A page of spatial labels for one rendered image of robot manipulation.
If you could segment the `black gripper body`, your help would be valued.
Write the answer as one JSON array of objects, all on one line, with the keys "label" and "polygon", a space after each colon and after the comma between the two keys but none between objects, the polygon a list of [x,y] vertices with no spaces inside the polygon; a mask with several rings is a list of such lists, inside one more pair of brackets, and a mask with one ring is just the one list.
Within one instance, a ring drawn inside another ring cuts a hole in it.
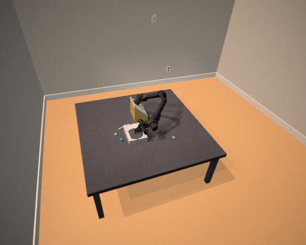
[{"label": "black gripper body", "polygon": [[145,126],[142,126],[140,123],[139,123],[139,125],[140,125],[143,133],[146,135],[147,134],[146,128],[149,127],[150,125],[149,125],[149,123],[147,121],[145,121],[145,123],[146,123]]}]

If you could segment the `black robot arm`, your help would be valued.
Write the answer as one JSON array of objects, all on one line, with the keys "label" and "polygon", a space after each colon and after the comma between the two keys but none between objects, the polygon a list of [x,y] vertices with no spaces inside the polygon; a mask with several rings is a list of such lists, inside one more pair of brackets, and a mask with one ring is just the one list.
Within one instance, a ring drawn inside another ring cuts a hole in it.
[{"label": "black robot arm", "polygon": [[[151,129],[153,131],[156,131],[158,129],[158,125],[157,124],[158,124],[158,122],[160,120],[161,112],[162,112],[162,110],[163,110],[163,108],[164,108],[164,106],[165,106],[165,104],[167,102],[166,93],[163,90],[160,90],[157,93],[152,93],[152,94],[148,94],[148,95],[140,94],[140,95],[137,95],[137,98],[135,100],[133,100],[134,103],[139,106],[139,103],[141,101],[145,102],[145,101],[147,101],[150,98],[157,98],[157,97],[161,98],[162,101],[161,101],[157,111],[154,112],[154,114],[152,115],[151,119],[148,120],[148,123],[149,123],[149,125],[150,125],[150,127],[151,127]],[[139,123],[142,126],[146,125],[145,120],[143,121],[142,119],[139,120]]]}]

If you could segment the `dark grey round disc with small centre hole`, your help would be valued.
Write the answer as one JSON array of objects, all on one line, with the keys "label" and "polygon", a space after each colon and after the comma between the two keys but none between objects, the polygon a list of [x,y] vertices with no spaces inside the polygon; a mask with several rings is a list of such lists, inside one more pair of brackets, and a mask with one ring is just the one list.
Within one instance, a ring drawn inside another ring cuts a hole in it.
[{"label": "dark grey round disc with small centre hole", "polygon": [[139,139],[139,138],[141,138],[143,136],[143,133],[142,132],[135,132],[134,129],[135,128],[132,128],[132,129],[130,129],[128,131],[131,139]]}]

